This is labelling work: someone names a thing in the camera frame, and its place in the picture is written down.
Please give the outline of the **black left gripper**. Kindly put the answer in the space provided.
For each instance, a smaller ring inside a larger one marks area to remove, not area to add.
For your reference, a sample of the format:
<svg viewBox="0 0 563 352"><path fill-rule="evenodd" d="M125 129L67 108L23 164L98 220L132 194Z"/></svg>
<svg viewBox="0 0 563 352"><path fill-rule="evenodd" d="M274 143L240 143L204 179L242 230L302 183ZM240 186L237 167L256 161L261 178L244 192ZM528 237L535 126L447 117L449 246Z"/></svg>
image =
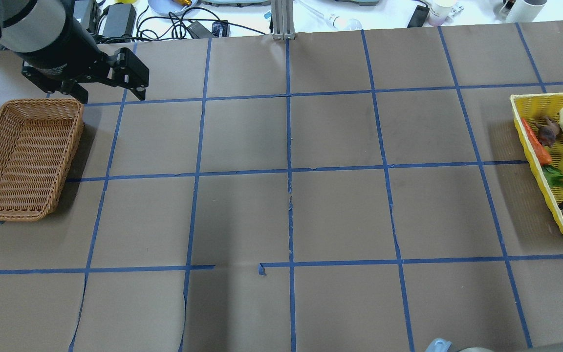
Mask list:
<svg viewBox="0 0 563 352"><path fill-rule="evenodd" d="M115 51L110 66L109 56L77 20L65 20L54 42L22 53L22 59L22 76L38 89L67 94L83 104L88 103L88 90L81 83L119 86L132 93L147 93L149 87L150 70L131 49Z"/></svg>

